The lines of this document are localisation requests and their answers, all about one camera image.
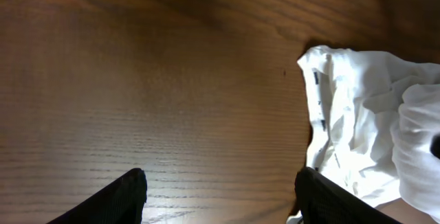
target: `wooden surface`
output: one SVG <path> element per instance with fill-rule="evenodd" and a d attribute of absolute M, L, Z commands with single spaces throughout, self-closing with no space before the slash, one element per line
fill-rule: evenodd
<path fill-rule="evenodd" d="M 143 223 L 283 223 L 309 141 L 297 58 L 439 62 L 438 0 L 0 0 L 0 222 L 133 167 Z"/>

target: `white garment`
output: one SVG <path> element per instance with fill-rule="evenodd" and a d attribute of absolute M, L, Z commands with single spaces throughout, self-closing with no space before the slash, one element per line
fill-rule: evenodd
<path fill-rule="evenodd" d="M 440 191 L 426 188 L 440 182 L 440 165 L 431 166 L 440 160 L 427 145 L 440 133 L 440 87 L 420 86 L 440 83 L 440 65 L 327 46 L 298 64 L 314 133 L 306 165 L 373 207 L 402 195 L 431 215 L 440 209 Z"/>

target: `wooden table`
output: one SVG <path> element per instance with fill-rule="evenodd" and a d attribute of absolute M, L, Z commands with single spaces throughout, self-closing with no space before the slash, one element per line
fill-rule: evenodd
<path fill-rule="evenodd" d="M 440 62 L 438 0 L 0 0 L 0 220 L 44 223 L 127 170 L 143 223 L 283 223 L 312 45 Z"/>

